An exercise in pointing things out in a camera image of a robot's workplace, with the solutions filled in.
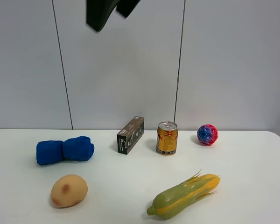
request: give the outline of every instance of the toy vegetable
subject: toy vegetable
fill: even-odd
[[[220,178],[214,174],[199,175],[200,172],[175,187],[158,194],[153,201],[153,205],[147,209],[147,214],[167,219],[172,218],[189,205],[214,194],[211,191],[219,184]]]

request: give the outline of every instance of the blue cloth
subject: blue cloth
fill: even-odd
[[[63,156],[69,160],[87,161],[94,153],[94,145],[89,137],[80,136],[63,143]]]
[[[41,141],[36,146],[36,161],[38,165],[59,162],[62,159],[63,141]]]

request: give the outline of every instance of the ball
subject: ball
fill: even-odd
[[[213,125],[202,125],[197,131],[199,141],[211,146],[218,138],[218,130]]]

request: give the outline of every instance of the small box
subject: small box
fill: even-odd
[[[128,154],[144,133],[144,118],[134,117],[117,134],[118,152]]]

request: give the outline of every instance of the white tabletop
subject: white tabletop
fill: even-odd
[[[271,132],[220,131],[199,145],[196,132],[180,131],[173,156],[155,151],[156,131],[145,131],[129,155],[117,153],[117,131],[0,130],[0,224],[153,224],[146,209],[155,196],[202,169],[220,175],[216,194],[163,223],[280,224],[280,137]],[[89,136],[95,154],[87,162],[37,166],[43,140]],[[88,184],[78,205],[55,209],[53,184],[77,174]]]

